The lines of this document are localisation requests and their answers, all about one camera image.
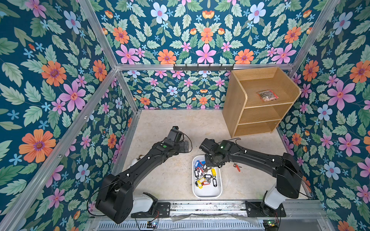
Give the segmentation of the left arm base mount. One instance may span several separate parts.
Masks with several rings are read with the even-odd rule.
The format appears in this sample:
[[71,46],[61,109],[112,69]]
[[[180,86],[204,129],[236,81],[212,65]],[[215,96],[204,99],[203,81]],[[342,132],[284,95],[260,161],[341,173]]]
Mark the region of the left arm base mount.
[[158,202],[151,206],[147,212],[137,212],[131,214],[131,218],[169,218],[171,203]]

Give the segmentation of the black wall hook rail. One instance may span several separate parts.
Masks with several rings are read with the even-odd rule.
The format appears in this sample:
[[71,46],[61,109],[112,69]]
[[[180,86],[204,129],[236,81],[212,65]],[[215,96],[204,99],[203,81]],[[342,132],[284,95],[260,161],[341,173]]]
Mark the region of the black wall hook rail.
[[234,64],[174,64],[173,70],[174,71],[231,71],[234,69]]

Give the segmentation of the wooden shelf cabinet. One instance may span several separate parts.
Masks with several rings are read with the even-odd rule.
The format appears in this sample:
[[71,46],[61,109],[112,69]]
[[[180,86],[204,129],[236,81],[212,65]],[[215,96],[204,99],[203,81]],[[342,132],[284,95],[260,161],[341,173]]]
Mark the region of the wooden shelf cabinet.
[[[263,90],[272,90],[278,99],[263,102],[257,94]],[[231,138],[273,132],[300,95],[278,67],[231,71],[222,110]]]

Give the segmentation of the clear bag of small parts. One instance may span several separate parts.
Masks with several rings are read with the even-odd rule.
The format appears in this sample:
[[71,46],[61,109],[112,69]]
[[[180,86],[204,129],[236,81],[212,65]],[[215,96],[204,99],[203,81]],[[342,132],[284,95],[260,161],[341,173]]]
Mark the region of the clear bag of small parts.
[[278,99],[278,96],[272,90],[263,90],[257,92],[263,102],[270,102]]

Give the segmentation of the pile of colourful key tags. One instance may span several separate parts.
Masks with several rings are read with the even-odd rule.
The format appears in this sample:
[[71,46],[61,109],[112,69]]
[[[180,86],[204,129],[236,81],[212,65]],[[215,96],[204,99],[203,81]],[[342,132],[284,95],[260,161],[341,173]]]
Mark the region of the pile of colourful key tags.
[[218,186],[217,172],[215,168],[207,167],[205,161],[197,160],[194,165],[195,186],[202,189],[203,186]]

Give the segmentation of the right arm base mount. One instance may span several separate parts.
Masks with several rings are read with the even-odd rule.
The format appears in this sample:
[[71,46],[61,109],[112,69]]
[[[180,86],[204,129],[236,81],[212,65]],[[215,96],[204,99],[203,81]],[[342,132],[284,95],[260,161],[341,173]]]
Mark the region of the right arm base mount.
[[277,209],[273,209],[267,205],[262,200],[257,201],[245,201],[245,207],[248,217],[258,218],[258,217],[286,217],[286,212],[283,204],[280,204]]

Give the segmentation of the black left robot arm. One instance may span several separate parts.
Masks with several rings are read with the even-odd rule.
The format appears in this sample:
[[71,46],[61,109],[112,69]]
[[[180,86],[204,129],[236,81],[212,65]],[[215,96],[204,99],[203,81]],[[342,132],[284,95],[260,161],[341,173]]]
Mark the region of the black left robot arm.
[[107,175],[98,191],[95,207],[119,224],[127,219],[134,207],[134,190],[156,167],[167,159],[189,151],[189,141],[159,141],[134,165],[118,175]]

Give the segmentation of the red tag key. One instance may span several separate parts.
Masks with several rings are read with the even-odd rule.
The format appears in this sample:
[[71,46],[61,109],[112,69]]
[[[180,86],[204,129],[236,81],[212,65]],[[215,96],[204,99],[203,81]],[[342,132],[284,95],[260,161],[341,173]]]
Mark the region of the red tag key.
[[238,172],[241,172],[241,169],[237,163],[234,163],[233,166],[238,170]]

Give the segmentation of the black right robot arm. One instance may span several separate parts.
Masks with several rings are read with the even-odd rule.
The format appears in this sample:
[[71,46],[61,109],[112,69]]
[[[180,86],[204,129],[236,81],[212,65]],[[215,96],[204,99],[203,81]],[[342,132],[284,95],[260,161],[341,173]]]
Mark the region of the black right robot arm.
[[216,143],[205,139],[199,149],[205,153],[207,167],[221,168],[228,162],[247,165],[276,178],[276,183],[264,195],[258,208],[276,211],[287,199],[297,199],[303,182],[303,173],[294,157],[288,153],[270,155],[244,148],[229,140]]

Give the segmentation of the white storage tray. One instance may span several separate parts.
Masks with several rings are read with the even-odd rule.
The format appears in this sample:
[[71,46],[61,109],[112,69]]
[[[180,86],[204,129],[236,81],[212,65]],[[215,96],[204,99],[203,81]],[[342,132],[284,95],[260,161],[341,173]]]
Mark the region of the white storage tray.
[[199,199],[216,199],[223,192],[220,169],[208,167],[202,155],[192,160],[192,191]]

